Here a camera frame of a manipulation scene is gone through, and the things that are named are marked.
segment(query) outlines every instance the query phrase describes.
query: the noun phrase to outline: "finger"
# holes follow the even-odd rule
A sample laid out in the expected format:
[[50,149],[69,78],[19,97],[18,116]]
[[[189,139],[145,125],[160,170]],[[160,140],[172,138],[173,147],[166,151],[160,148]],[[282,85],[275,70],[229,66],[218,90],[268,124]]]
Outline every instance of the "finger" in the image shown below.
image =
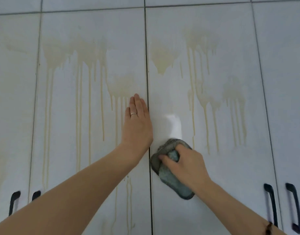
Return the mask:
[[137,114],[138,114],[138,117],[142,117],[144,116],[144,112],[143,112],[143,107],[142,107],[142,103],[140,101],[140,97],[138,94],[135,94],[134,95],[134,98],[135,98],[135,105],[136,105],[136,108],[137,108]]
[[149,115],[149,111],[148,111],[148,107],[146,105],[146,102],[144,101],[144,99],[140,99],[141,100],[141,104],[143,107],[143,112],[145,114],[145,117],[147,117]]
[[130,119],[130,108],[127,107],[125,110],[125,121]]
[[170,159],[167,155],[159,155],[159,159],[162,161],[162,163],[168,167],[168,169],[171,170],[171,172],[176,175],[177,169],[179,167],[177,162],[174,162],[172,159]]
[[132,115],[132,113],[136,113],[137,114],[137,109],[136,109],[136,105],[135,105],[135,99],[134,99],[133,96],[130,98],[129,108],[130,108],[130,116],[136,116],[137,117],[137,115],[135,115],[135,114]]
[[186,154],[190,149],[186,148],[184,145],[182,144],[178,144],[176,147],[175,147],[175,150],[179,153],[179,155],[182,155],[182,154]]

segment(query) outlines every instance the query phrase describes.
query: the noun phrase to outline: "hand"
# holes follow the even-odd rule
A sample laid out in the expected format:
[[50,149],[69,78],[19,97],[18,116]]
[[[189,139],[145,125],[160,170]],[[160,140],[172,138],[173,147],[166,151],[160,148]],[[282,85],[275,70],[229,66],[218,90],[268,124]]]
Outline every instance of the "hand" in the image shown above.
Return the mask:
[[137,165],[152,142],[153,129],[147,105],[144,99],[135,94],[125,111],[121,145],[131,152]]
[[167,155],[160,155],[160,160],[181,183],[189,187],[194,193],[199,192],[211,181],[202,155],[182,144],[177,145],[175,149],[180,155],[178,162],[174,162]]

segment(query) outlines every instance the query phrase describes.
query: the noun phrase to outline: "bracelet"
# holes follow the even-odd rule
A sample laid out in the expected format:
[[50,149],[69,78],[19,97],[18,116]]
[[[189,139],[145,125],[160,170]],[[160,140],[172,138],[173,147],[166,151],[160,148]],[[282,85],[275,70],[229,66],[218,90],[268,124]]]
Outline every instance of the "bracelet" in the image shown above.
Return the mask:
[[272,222],[270,222],[265,230],[265,235],[271,235],[272,234]]

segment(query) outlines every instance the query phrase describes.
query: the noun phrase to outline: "white cabinet door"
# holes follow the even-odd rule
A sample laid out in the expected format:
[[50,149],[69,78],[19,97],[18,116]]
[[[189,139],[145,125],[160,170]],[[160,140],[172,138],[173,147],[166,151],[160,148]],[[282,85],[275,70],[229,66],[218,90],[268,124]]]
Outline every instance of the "white cabinet door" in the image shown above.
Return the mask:
[[262,76],[284,231],[297,234],[300,203],[300,2],[255,4]]
[[[129,97],[146,98],[144,9],[42,15],[30,201],[121,142]],[[84,234],[151,234],[149,154]]]
[[0,221],[28,202],[39,14],[0,16]]
[[[273,220],[263,185],[274,188],[276,204],[277,190],[251,5],[148,8],[146,18],[151,154],[168,138],[183,139],[216,183]],[[154,172],[152,199],[156,235],[229,234],[196,196],[181,199]]]

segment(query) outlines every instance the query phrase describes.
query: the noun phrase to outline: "gray microfiber cloth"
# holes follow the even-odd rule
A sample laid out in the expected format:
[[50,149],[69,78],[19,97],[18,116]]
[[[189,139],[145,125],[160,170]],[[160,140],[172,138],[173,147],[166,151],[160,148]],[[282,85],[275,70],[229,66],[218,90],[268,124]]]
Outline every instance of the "gray microfiber cloth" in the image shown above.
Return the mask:
[[151,156],[150,164],[152,170],[160,177],[161,181],[172,188],[182,199],[190,200],[195,194],[187,186],[182,184],[158,158],[159,155],[167,155],[173,161],[179,161],[179,153],[175,150],[178,144],[186,148],[191,147],[181,139],[170,138],[165,144],[160,146],[155,154]]

